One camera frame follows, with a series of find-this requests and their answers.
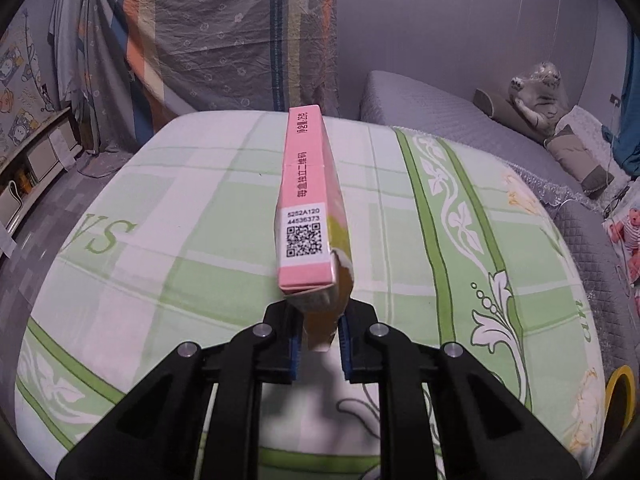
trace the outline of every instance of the floor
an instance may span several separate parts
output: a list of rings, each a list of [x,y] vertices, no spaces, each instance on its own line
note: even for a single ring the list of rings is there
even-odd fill
[[[0,410],[14,427],[15,371],[29,314],[56,253],[112,176],[63,173],[14,236],[14,257],[0,260]]]

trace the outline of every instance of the table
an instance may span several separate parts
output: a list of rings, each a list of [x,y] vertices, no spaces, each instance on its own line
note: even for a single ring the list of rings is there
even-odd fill
[[[162,129],[89,207],[24,336],[21,440],[50,474],[177,344],[225,342],[280,299],[273,218],[287,115],[201,112]],[[350,222],[353,297],[417,342],[467,346],[585,470],[604,424],[589,303],[561,235],[489,154],[409,130],[326,118]],[[375,388],[338,345],[266,385],[261,479],[374,479]],[[430,405],[428,394],[426,402]]]

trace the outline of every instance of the gray wall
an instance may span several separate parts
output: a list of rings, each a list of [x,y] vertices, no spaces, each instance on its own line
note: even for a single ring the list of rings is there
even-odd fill
[[[49,33],[49,20],[53,10],[55,0],[25,0],[20,10],[16,14],[17,18],[22,16],[22,12],[26,9],[29,15],[29,28],[31,29],[31,38],[36,47],[38,54],[38,63],[40,65],[40,75],[47,85],[47,91],[53,101],[54,106],[58,106],[58,85],[56,83],[53,49],[47,42]]]
[[[591,67],[578,104],[617,133],[620,108],[610,102],[620,97],[628,51],[628,21],[615,0],[598,0],[598,28]]]
[[[598,0],[338,0],[340,113],[357,117],[370,70],[471,100],[475,88],[506,93],[511,77],[545,59],[577,104],[590,68],[594,79],[605,72],[591,62],[597,27]]]

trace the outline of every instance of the plastic bag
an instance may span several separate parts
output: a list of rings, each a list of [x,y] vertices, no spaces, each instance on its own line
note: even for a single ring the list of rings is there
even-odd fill
[[[509,98],[527,122],[545,137],[553,136],[558,121],[569,113],[562,76],[549,61],[537,63],[511,79]]]

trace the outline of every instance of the qr code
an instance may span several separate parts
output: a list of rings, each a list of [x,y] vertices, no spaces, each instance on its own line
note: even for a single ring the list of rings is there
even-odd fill
[[[322,253],[320,222],[287,227],[287,258]]]

